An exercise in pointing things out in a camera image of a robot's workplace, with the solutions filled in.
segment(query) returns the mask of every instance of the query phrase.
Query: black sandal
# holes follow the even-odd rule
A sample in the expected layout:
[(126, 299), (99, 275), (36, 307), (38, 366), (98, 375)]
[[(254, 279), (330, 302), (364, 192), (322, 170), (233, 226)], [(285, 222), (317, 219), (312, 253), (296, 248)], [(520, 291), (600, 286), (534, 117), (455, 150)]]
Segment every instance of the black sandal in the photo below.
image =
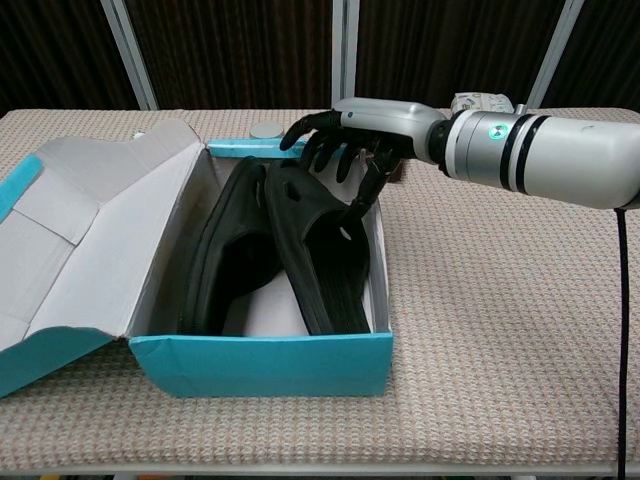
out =
[(264, 196), (265, 168), (248, 157), (227, 180), (192, 261), (180, 333), (221, 335), (231, 302), (280, 270)]
[(265, 191), (276, 246), (309, 334), (369, 333), (362, 221), (338, 224), (347, 205), (297, 161), (272, 163)]

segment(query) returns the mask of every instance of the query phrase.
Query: beige tablecloth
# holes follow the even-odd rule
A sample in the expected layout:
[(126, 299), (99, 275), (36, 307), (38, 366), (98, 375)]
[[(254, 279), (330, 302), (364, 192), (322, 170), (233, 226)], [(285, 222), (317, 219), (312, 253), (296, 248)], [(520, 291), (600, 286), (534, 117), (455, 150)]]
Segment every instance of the beige tablecloth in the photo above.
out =
[[(15, 111), (0, 120), (0, 178), (63, 135), (126, 140), (179, 117), (203, 139), (245, 136), (258, 120), (288, 125), (303, 113)], [(640, 122), (616, 109), (550, 113)], [(395, 332), (383, 397), (179, 400), (155, 388), (126, 344), (115, 343), (0, 399), (0, 469), (613, 461), (620, 317), (614, 214), (452, 181), (415, 161), (401, 184), (386, 187), (382, 208)], [(629, 224), (637, 308), (637, 213)]]

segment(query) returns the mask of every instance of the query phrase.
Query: cardboard flap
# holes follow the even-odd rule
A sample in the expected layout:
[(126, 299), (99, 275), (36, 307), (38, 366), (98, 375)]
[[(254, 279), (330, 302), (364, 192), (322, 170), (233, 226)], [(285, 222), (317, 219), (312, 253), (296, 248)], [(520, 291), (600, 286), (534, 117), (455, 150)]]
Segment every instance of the cardboard flap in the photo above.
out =
[(31, 322), (28, 335), (70, 326), (126, 332), (176, 200), (203, 145), (195, 143), (105, 204)]
[(73, 245), (87, 233), (98, 208), (95, 199), (48, 167), (13, 207)]
[(73, 246), (21, 213), (0, 223), (0, 349), (22, 341)]
[(102, 204), (193, 143), (200, 143), (193, 130), (181, 120), (169, 119), (131, 142), (58, 138), (35, 155)]

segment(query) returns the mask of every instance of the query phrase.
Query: open shoe box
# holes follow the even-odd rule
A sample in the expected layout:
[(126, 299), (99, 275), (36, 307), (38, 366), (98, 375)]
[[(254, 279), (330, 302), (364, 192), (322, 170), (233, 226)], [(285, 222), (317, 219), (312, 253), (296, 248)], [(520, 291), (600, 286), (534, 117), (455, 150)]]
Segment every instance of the open shoe box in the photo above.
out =
[[(176, 396), (382, 394), (392, 335), (377, 205), (363, 298), (374, 333), (308, 336), (281, 272), (232, 304), (225, 336), (175, 334), (189, 259), (236, 162), (212, 161), (180, 120), (128, 143), (57, 139), (27, 157), (0, 185), (0, 396), (115, 338)], [(343, 185), (331, 171), (322, 180), (347, 201), (353, 170)]]

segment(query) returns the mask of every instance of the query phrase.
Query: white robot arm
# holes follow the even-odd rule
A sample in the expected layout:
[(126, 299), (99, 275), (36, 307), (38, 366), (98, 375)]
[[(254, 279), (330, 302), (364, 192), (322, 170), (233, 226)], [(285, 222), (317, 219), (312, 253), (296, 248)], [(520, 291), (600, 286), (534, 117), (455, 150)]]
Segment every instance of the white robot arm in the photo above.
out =
[(339, 168), (344, 177), (360, 148), (374, 152), (373, 171), (354, 201), (360, 213), (403, 158), (436, 164), (451, 178), (587, 207), (640, 206), (637, 124), (477, 110), (446, 119), (418, 103), (348, 98), (302, 118), (281, 148), (313, 129), (318, 132), (303, 153), (307, 167), (315, 161), (321, 170), (347, 144)]

